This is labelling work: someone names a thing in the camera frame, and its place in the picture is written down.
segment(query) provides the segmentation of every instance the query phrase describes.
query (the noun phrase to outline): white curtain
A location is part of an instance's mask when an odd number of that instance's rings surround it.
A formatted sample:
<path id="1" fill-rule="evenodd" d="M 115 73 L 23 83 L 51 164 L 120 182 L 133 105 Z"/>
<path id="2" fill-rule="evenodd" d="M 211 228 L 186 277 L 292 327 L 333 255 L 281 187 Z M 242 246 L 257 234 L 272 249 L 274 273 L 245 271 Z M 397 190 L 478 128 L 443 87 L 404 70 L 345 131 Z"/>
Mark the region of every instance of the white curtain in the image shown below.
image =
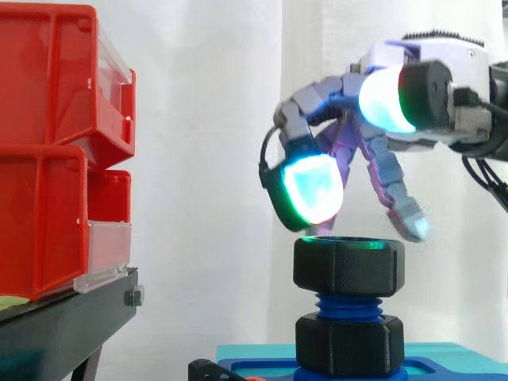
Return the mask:
<path id="1" fill-rule="evenodd" d="M 375 42 L 431 29 L 484 40 L 491 61 L 505 58 L 497 0 L 286 0 L 282 97 L 310 81 L 344 72 Z M 398 158 L 432 232 L 423 244 L 406 244 L 406 285 L 385 301 L 385 312 L 402 319 L 406 341 L 454 341 L 508 360 L 506 213 L 468 177 L 460 157 L 448 148 Z M 508 174 L 506 167 L 497 168 Z M 366 163 L 357 155 L 333 233 L 399 239 L 384 214 Z M 268 319 L 273 342 L 293 341 L 292 322 L 315 310 L 312 293 L 292 283 L 296 237 L 274 224 Z"/>
<path id="2" fill-rule="evenodd" d="M 121 167 L 133 175 L 131 264 L 146 289 L 104 346 L 98 381 L 186 379 L 218 344 L 293 342 L 296 319 L 315 310 L 291 279 L 297 236 L 257 178 L 281 95 L 406 32 L 451 29 L 484 39 L 493 60 L 504 53 L 498 0 L 89 2 L 137 71 L 137 155 Z M 433 231 L 406 245 L 406 286 L 386 312 L 409 341 L 506 357 L 506 214 L 448 149 L 400 160 Z M 334 232 L 398 238 L 361 158 Z"/>

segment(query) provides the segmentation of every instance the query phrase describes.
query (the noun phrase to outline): black hexagonal part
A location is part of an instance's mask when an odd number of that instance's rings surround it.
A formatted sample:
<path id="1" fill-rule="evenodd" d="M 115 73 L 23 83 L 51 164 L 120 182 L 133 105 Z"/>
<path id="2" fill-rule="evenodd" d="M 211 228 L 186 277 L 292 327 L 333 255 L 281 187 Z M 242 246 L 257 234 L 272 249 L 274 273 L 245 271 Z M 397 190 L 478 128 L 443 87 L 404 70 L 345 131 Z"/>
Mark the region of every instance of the black hexagonal part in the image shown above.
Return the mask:
<path id="1" fill-rule="evenodd" d="M 389 297 L 404 286 L 404 245 L 349 237 L 304 237 L 294 243 L 294 283 L 342 296 Z"/>
<path id="2" fill-rule="evenodd" d="M 296 360 L 302 368 L 333 378 L 388 377 L 404 361 L 404 333 L 397 317 L 381 317 L 380 323 L 301 317 Z"/>

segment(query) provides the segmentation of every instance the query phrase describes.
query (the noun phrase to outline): stacked storage bins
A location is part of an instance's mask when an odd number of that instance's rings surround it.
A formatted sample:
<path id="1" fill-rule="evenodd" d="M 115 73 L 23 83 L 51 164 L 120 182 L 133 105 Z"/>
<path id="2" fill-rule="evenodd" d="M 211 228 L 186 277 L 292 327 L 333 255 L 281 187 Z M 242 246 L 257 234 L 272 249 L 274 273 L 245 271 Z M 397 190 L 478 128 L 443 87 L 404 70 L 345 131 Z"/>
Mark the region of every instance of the stacked storage bins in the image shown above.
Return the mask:
<path id="1" fill-rule="evenodd" d="M 135 75 L 89 6 L 0 3 L 0 297 L 125 276 Z"/>

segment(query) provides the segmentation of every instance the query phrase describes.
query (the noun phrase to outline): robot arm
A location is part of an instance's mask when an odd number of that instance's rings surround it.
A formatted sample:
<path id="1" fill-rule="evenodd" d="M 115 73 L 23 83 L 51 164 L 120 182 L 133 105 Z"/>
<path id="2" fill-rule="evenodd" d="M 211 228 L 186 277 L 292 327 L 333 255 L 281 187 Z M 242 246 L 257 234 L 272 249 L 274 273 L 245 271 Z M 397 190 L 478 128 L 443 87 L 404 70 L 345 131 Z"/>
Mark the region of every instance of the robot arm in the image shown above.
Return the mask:
<path id="1" fill-rule="evenodd" d="M 341 206 L 334 200 L 342 198 L 359 147 L 392 225 L 408 241 L 421 241 L 427 223 L 407 195 L 391 149 L 431 148 L 441 142 L 462 154 L 476 181 L 508 209 L 506 184 L 483 159 L 508 160 L 507 83 L 508 71 L 489 66 L 481 43 L 458 35 L 426 33 L 374 45 L 351 65 L 351 72 L 312 83 L 279 105 L 262 150 L 262 184 L 288 229 L 312 226 L 313 233 L 327 234 Z M 310 127 L 330 120 L 335 122 L 314 137 Z M 277 129 L 286 159 L 270 169 L 264 150 Z M 326 159 L 310 164 L 308 158 L 323 153 L 334 158 L 338 173 Z M 478 159 L 485 181 L 468 157 Z M 313 218 L 313 210 L 324 206 L 328 213 Z"/>

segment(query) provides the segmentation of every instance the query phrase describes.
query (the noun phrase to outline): metal bracket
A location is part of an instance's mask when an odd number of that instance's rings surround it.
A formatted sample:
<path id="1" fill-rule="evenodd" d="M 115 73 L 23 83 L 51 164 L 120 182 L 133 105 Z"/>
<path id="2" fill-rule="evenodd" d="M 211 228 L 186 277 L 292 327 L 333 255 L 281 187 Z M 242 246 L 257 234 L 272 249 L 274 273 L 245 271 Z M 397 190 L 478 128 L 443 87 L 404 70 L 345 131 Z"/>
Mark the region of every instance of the metal bracket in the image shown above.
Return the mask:
<path id="1" fill-rule="evenodd" d="M 189 381 L 247 381 L 247 379 L 235 375 L 213 361 L 199 359 L 189 364 Z"/>

